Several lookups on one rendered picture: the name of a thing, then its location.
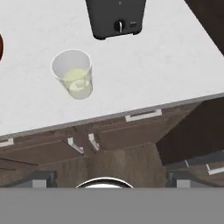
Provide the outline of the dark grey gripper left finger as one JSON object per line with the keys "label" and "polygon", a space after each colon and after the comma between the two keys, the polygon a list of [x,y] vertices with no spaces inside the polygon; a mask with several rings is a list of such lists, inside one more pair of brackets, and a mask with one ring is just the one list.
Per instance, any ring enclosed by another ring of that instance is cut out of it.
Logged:
{"label": "dark grey gripper left finger", "polygon": [[55,171],[35,171],[31,175],[14,182],[12,187],[51,188],[56,187],[57,174]]}

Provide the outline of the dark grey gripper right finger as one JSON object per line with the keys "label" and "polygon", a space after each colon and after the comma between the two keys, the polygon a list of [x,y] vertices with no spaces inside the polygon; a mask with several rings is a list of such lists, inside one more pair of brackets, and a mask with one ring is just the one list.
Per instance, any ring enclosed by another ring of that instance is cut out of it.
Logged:
{"label": "dark grey gripper right finger", "polygon": [[174,188],[206,188],[213,185],[197,178],[188,171],[169,171],[166,186]]}

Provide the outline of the glass of lemonade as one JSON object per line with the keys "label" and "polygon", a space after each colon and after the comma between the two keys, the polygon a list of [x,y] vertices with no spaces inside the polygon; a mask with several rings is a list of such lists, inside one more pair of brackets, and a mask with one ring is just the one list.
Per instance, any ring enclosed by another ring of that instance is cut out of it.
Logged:
{"label": "glass of lemonade", "polygon": [[76,100],[88,98],[93,92],[92,61],[80,49],[58,53],[51,64],[52,74]]}

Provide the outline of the dark red bowl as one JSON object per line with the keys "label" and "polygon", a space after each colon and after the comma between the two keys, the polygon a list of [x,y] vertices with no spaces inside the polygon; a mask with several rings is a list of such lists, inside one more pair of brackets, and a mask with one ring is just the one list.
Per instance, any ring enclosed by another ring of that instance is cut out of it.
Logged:
{"label": "dark red bowl", "polygon": [[3,53],[4,53],[4,41],[2,35],[0,34],[0,61],[3,57]]}

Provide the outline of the brown wooden cupboard door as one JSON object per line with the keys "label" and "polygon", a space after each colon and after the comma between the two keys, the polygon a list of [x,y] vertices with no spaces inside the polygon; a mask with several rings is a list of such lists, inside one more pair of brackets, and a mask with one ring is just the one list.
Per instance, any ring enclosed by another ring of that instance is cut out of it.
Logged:
{"label": "brown wooden cupboard door", "polygon": [[82,154],[63,140],[21,144],[0,150],[0,161],[26,165],[48,165],[80,157]]}
{"label": "brown wooden cupboard door", "polygon": [[173,116],[160,116],[100,128],[96,134],[105,151],[114,151],[139,144],[155,143],[175,126]]}

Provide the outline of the brown wooden drawer front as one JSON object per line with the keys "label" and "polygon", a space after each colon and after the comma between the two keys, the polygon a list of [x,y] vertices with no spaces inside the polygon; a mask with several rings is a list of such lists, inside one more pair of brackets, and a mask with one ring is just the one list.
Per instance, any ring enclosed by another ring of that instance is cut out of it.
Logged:
{"label": "brown wooden drawer front", "polygon": [[[178,105],[175,107],[170,108],[159,108],[162,110],[163,114],[161,116],[156,116],[152,118],[147,118],[139,121],[134,122],[126,122],[125,116],[117,117],[117,118],[110,118],[104,121],[100,122],[93,122],[90,127],[93,130],[115,130],[115,129],[130,129],[135,128],[137,126],[142,126],[145,124],[153,124],[153,123],[162,123],[167,121],[169,118],[176,118],[177,116],[185,116],[189,113],[191,113],[193,110],[195,110],[200,105],[199,102],[193,102],[193,103],[187,103]],[[140,112],[135,113],[133,115],[141,115],[143,113],[147,112]]]}
{"label": "brown wooden drawer front", "polygon": [[224,172],[210,175],[208,170],[224,168],[224,161],[194,165],[189,167],[189,172],[199,179],[205,180],[218,186],[224,186]]}
{"label": "brown wooden drawer front", "polygon": [[74,127],[66,128],[66,129],[56,129],[50,130],[43,133],[35,133],[28,136],[17,136],[11,137],[14,139],[14,144],[24,144],[28,142],[36,142],[44,139],[54,138],[54,137],[64,137],[66,135],[71,134],[75,131]]}

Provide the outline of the white and black round thing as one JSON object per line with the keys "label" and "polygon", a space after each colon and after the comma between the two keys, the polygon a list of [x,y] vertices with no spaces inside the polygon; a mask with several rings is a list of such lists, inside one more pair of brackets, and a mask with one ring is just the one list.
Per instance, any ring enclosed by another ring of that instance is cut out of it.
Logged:
{"label": "white and black round thing", "polygon": [[91,178],[83,183],[77,185],[77,188],[132,188],[132,185],[128,182],[112,177],[100,177],[100,178]]}

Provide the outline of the black toaster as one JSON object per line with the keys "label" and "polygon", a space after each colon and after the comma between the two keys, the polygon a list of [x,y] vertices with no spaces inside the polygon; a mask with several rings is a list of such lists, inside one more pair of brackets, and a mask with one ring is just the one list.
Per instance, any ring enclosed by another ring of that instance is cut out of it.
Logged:
{"label": "black toaster", "polygon": [[96,39],[137,35],[143,28],[146,0],[86,0],[93,36]]}

